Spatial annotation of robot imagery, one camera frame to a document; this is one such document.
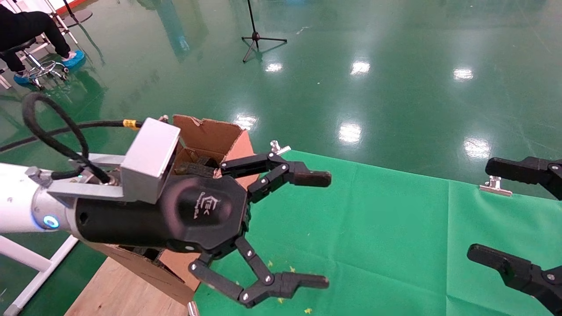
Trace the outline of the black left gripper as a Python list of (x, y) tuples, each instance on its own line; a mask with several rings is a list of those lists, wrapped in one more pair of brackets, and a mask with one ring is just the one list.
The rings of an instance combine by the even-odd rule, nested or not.
[[(322, 275), (273, 273), (243, 237), (247, 207), (286, 183), (328, 187), (331, 173), (309, 170), (304, 162), (287, 161), (274, 152), (223, 162), (224, 177), (172, 176), (156, 202), (117, 202), (80, 198), (76, 226), (88, 242), (128, 247), (162, 248), (202, 253), (189, 264), (201, 283), (227, 298), (253, 308), (267, 298), (293, 298), (301, 287), (326, 289)], [(235, 179), (262, 175), (247, 186)], [(257, 277), (248, 288), (210, 269), (209, 264), (237, 249)]]

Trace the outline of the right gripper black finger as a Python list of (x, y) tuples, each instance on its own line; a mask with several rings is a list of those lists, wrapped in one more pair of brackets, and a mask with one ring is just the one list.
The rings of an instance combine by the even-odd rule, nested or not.
[(505, 286), (534, 297), (552, 315), (562, 314), (562, 266), (543, 270), (529, 260), (481, 244), (470, 245), (466, 256), (496, 270)]
[(536, 185), (546, 189), (557, 200), (562, 199), (562, 161), (527, 157), (521, 161), (490, 158), (485, 172), (490, 176)]

